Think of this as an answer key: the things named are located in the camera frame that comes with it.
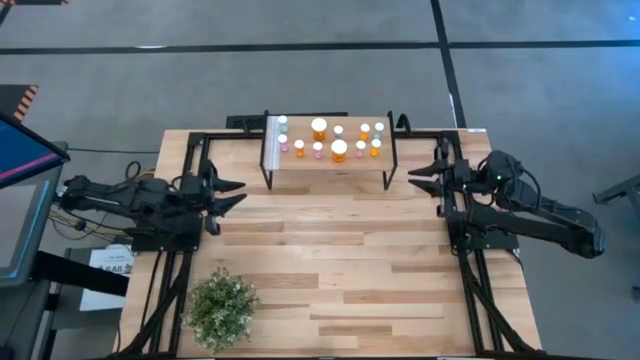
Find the potted plant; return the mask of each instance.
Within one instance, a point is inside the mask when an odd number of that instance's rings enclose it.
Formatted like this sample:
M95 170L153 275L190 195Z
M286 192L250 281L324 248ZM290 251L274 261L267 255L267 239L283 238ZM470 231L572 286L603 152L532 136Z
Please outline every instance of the potted plant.
M189 292L183 327L195 332L198 346L217 353L249 337L259 303L252 284L218 268Z

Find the concrete floor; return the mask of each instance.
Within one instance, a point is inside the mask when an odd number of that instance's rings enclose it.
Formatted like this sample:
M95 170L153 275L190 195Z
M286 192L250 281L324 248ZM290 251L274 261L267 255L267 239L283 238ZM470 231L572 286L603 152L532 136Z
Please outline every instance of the concrete floor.
M632 0L441 1L450 41L640 38ZM426 0L72 0L17 6L0 48L437 41ZM595 214L607 253L587 261L522 239L544 348L637 359L640 226L626 201L596 207L593 191L640 172L639 48L453 50L469 127L534 172L545 195ZM439 50L0 56L0 84L37 84L25 124L73 147L154 150L169 128L219 128L226 115L405 112L414 126L452 127ZM551 156L543 156L541 151ZM123 177L154 155L72 154L63 178ZM72 243L47 231L43 248ZM61 333L55 359L105 355L113 327Z

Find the computer screen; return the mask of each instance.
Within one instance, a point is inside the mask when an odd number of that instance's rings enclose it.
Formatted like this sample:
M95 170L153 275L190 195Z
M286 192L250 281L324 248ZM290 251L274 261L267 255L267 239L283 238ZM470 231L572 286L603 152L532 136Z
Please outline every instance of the computer screen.
M69 155L55 145L0 114L0 189L68 160Z

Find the wooden tabletop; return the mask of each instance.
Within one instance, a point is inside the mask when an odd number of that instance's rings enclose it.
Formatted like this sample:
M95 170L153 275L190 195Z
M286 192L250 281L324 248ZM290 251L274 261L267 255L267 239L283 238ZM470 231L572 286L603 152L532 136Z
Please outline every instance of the wooden tabletop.
M311 129L311 121L314 117L309 116L289 116L287 138L289 151L280 151L278 143L278 135L280 128L277 116L269 116L267 118L267 132L265 135L265 151L264 151L264 167L266 170L340 170L340 171L390 171L393 168L393 147L391 144L391 129L389 118L386 117L363 117L363 116L331 116L324 117L327 121L327 130L325 140L321 141L322 159L313 157L312 145L313 130ZM376 123L383 123L384 130L380 141L380 151L378 156L369 155L371 150L371 141L375 133L374 126ZM356 157L356 142L360 140L360 125L367 124L371 128L366 141L367 147L361 158ZM345 161L336 163L331 159L331 143L335 140L333 127L340 125L344 129L342 139L347 143L347 153ZM296 150L293 143L296 140L304 141L305 155L302 158L296 156ZM381 177L378 174L370 174L375 176L378 182Z
M188 134L165 132L157 177L180 175ZM460 130L460 137L464 157L476 166L490 151L487 134ZM340 171L278 172L269 191L257 161L260 145L211 143L209 155L220 177L246 182L242 192L249 196L220 219L222 235L203 235L190 282L227 267L253 281L263 303L251 323L251 341L218 356L474 353L458 262L445 222L436 216L439 200L407 182L408 170L433 160L435 142L397 140L398 170L388 191L378 177ZM520 266L505 251L485 253L497 306L539 348ZM135 260L120 324L123 344L139 330L155 257L145 253ZM490 349L486 313L478 307ZM168 314L161 350L168 347L173 309ZM178 356L211 354L183 330Z

